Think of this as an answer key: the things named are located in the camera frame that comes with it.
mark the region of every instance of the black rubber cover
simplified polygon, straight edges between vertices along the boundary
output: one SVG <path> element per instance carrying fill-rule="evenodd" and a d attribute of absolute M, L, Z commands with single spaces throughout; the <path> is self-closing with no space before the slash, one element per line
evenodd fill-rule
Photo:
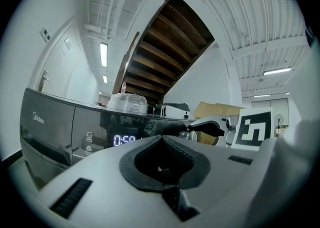
<path fill-rule="evenodd" d="M 162 193 L 175 183 L 181 189 L 195 188 L 210 171 L 207 157 L 168 136 L 143 140 L 150 142 L 127 152 L 119 162 L 123 177 L 138 190 Z M 158 166 L 166 168 L 157 170 Z"/>

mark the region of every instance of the door handle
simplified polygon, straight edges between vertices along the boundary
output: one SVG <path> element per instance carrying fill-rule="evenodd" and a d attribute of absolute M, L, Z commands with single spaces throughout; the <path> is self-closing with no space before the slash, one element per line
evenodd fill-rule
<path fill-rule="evenodd" d="M 43 71 L 43 74 L 42 74 L 42 77 L 41 77 L 41 81 L 40 81 L 40 85 L 39 85 L 39 88 L 38 88 L 38 90 L 39 90 L 40 92 L 42 91 L 42 88 L 43 88 L 43 86 L 44 86 L 45 81 L 48 81 L 48 82 L 50 81 L 50 79 L 48 79 L 48 78 L 46 77 L 47 73 L 48 73 L 48 70 L 45 69 L 45 70 Z"/>
<path fill-rule="evenodd" d="M 46 81 L 48 81 L 48 82 L 50 81 L 50 79 L 48 79 L 46 76 L 42 76 L 42 79 L 43 79 L 43 80 L 46 80 Z"/>

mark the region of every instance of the cardboard box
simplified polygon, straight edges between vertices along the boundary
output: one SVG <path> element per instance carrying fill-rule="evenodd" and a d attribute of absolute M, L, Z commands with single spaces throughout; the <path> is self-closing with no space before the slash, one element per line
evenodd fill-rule
<path fill-rule="evenodd" d="M 245 109 L 243 107 L 222 104 L 222 103 L 206 103 L 200 102 L 197 108 L 195 109 L 193 115 L 195 118 L 201 119 L 211 115 L 222 115 L 222 116 L 230 116 L 230 115 L 239 115 L 240 110 Z M 218 141 L 217 137 L 208 135 L 203 132 L 198 133 L 198 142 L 206 144 L 206 145 L 215 145 Z"/>

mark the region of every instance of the wall outlet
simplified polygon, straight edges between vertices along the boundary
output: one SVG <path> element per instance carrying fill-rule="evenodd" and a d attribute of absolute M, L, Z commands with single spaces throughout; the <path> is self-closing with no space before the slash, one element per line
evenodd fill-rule
<path fill-rule="evenodd" d="M 42 38 L 44 39 L 45 42 L 49 42 L 51 39 L 51 36 L 49 35 L 49 30 L 47 30 L 46 28 L 43 28 L 40 32 Z"/>

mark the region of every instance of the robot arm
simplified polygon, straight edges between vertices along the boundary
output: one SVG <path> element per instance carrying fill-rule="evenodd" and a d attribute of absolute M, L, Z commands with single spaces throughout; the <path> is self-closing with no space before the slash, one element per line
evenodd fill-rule
<path fill-rule="evenodd" d="M 212 137 L 221 137 L 216 145 L 226 147 L 231 146 L 234 140 L 238 121 L 239 115 L 211 115 L 191 123 L 188 129 L 204 132 Z"/>

